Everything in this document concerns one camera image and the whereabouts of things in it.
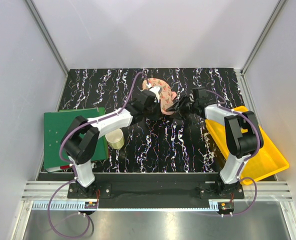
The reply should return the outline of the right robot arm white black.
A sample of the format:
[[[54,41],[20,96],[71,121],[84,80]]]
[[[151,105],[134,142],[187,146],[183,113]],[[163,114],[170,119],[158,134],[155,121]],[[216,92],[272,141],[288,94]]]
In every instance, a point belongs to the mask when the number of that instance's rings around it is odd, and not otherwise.
[[[204,87],[194,88],[190,95],[181,96],[165,111],[178,113],[181,118],[195,114],[224,126],[229,154],[212,188],[218,197],[224,199],[238,189],[242,171],[263,147],[264,140],[254,112],[226,108],[224,101],[215,103],[210,100],[209,92]]]

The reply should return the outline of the pink floral mesh laundry bag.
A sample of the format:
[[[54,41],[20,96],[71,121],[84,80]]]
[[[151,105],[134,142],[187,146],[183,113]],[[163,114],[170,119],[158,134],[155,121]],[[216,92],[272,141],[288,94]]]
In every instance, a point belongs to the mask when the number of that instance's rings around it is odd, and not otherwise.
[[[144,80],[142,83],[142,89],[148,90],[151,87],[160,86],[162,88],[162,92],[160,94],[160,112],[163,115],[172,115],[174,112],[166,112],[166,109],[171,107],[174,104],[174,100],[177,97],[177,93],[172,91],[170,85],[158,78],[148,78]]]

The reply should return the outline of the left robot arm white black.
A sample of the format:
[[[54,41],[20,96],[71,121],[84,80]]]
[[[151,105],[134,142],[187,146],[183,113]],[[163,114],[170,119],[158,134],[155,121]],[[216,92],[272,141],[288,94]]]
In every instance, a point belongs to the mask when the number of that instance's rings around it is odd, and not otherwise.
[[[59,156],[73,168],[78,192],[85,198],[96,193],[95,175],[92,171],[93,157],[98,140],[117,129],[129,127],[144,117],[154,115],[160,109],[162,90],[155,86],[142,90],[139,95],[121,108],[95,118],[77,116],[61,140]]]

